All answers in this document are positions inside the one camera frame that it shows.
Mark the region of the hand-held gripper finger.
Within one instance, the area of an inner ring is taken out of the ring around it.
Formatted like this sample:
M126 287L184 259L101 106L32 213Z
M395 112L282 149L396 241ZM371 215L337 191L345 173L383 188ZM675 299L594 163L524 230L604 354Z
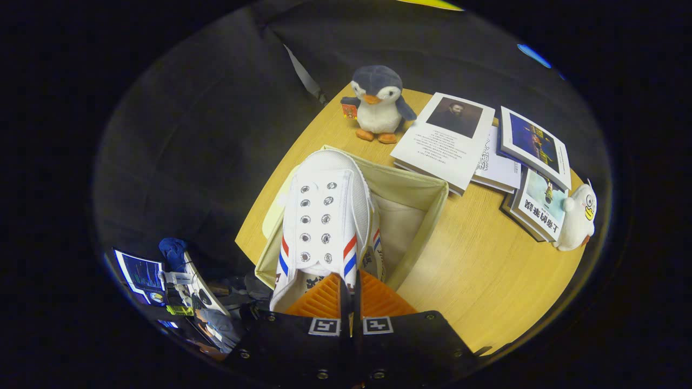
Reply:
M304 294L324 312L304 315L259 311L225 358L224 367L249 388L349 388L354 384L351 295L334 274Z
M419 311L361 271L354 295L354 374L365 388L445 388L480 367L438 311Z

